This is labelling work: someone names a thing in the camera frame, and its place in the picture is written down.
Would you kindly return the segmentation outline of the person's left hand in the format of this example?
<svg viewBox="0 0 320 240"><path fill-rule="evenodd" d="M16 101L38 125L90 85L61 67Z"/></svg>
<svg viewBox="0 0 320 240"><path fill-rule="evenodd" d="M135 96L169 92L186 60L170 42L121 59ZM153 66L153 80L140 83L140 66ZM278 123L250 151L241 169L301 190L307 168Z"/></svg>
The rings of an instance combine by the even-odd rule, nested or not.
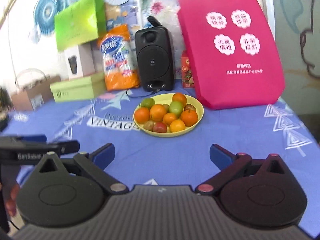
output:
<svg viewBox="0 0 320 240"><path fill-rule="evenodd" d="M17 213L16 209L16 198L20 191L20 185L15 183L15 185L11 188L9 197L4 200L4 205L6 211L10 217L15 217Z"/></svg>

